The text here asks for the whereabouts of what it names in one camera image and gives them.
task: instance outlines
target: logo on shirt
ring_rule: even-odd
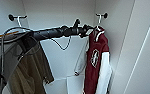
[[[99,57],[99,51],[95,49],[92,53],[91,64],[96,68]]]

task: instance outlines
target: gray fabric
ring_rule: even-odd
[[[29,54],[37,51],[38,47],[38,45],[33,47]],[[46,94],[43,80],[50,83],[54,81],[54,78],[40,45],[40,49],[34,55],[28,55],[21,59],[9,80],[9,84],[12,94]]]

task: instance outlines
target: coat hook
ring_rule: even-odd
[[[14,17],[12,14],[9,14],[8,17],[11,21],[14,21],[14,18],[18,18],[18,17]]]
[[[108,17],[108,13],[105,14],[96,14],[97,16],[104,16],[104,18],[106,19]]]

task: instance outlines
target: red shirt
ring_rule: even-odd
[[[100,31],[92,31],[89,35],[89,49],[87,51],[87,66],[85,70],[84,92],[95,94],[101,65],[101,55],[109,52],[108,39],[101,34],[96,42],[96,34]]]

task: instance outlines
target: shirt sleeve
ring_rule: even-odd
[[[109,52],[103,52],[98,84],[95,94],[106,94],[111,74],[112,69],[111,66],[109,65]]]
[[[86,66],[86,62],[87,62],[86,52],[88,51],[88,48],[89,48],[89,43],[88,43],[88,38],[87,38],[85,41],[85,44],[80,52],[80,55],[78,57],[76,66],[74,68],[74,73],[76,76],[78,76]]]

